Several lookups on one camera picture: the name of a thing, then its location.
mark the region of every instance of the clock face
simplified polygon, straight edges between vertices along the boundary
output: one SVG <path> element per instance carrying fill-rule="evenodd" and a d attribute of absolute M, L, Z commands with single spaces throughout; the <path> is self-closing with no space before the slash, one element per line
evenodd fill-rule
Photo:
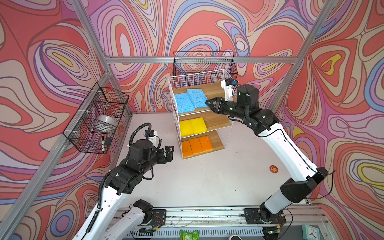
<path fill-rule="evenodd" d="M 307 240 L 320 240 L 320 236 L 319 236 L 319 229 L 318 228 L 315 228 L 315 227 L 312 227 L 312 226 L 309 226 L 309 225 L 304 225 L 303 226 L 303 232 L 305 232 L 305 234 L 303 234 L 304 236 L 304 239 L 307 239 Z"/>

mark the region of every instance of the orange sponge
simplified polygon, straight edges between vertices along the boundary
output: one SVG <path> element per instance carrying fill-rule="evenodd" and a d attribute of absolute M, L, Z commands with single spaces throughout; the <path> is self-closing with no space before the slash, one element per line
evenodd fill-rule
<path fill-rule="evenodd" d="M 213 150 L 211 141 L 209 140 L 209 136 L 199 137 L 199 140 L 204 152 Z"/>
<path fill-rule="evenodd" d="M 181 142 L 181 148 L 183 149 L 183 157 L 192 157 L 192 149 L 189 141 Z"/>
<path fill-rule="evenodd" d="M 190 139 L 189 143 L 191 144 L 193 154 L 198 154 L 203 152 L 203 148 L 201 147 L 200 140 L 198 137 Z"/>

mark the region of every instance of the black wire basket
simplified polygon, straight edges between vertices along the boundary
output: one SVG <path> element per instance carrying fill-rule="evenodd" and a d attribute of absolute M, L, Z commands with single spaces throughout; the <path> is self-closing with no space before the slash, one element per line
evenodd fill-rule
<path fill-rule="evenodd" d="M 127 94 L 114 88 L 99 87 L 75 127 L 64 135 L 79 152 L 106 154 L 128 99 Z"/>
<path fill-rule="evenodd" d="M 233 51 L 175 51 L 172 73 L 180 76 L 224 69 L 236 80 L 234 56 Z"/>

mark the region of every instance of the white wire mesh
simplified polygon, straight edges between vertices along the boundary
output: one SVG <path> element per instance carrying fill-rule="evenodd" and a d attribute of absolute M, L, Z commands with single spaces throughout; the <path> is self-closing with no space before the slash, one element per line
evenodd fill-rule
<path fill-rule="evenodd" d="M 187 75 L 168 77 L 169 86 L 173 89 L 192 87 L 209 83 L 217 83 L 223 79 L 223 73 L 230 75 L 224 69 L 208 71 L 203 73 L 193 73 Z"/>

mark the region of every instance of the sponge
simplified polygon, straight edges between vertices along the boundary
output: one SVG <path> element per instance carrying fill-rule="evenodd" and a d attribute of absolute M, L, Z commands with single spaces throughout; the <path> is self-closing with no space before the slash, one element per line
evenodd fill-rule
<path fill-rule="evenodd" d="M 189 144 L 191 145 L 193 154 L 198 154 L 203 152 L 203 148 L 201 147 L 200 140 L 198 137 L 190 139 Z"/>
<path fill-rule="evenodd" d="M 180 135 L 181 137 L 185 137 L 188 135 L 193 135 L 194 130 L 192 127 L 191 120 L 180 121 Z"/>
<path fill-rule="evenodd" d="M 181 142 L 181 148 L 183 149 L 183 157 L 192 157 L 192 149 L 189 141 Z"/>
<path fill-rule="evenodd" d="M 194 111 L 195 107 L 191 99 L 189 98 L 188 93 L 180 93 L 175 95 L 175 100 L 177 104 L 178 113 L 186 113 L 190 111 Z"/>
<path fill-rule="evenodd" d="M 204 152 L 213 150 L 211 141 L 209 140 L 209 136 L 199 137 L 201 148 Z"/>
<path fill-rule="evenodd" d="M 199 134 L 207 131 L 207 126 L 205 125 L 203 118 L 191 119 L 193 134 Z"/>
<path fill-rule="evenodd" d="M 196 108 L 207 107 L 205 101 L 208 100 L 207 96 L 201 89 L 187 89 L 187 93 L 192 100 L 193 106 Z"/>

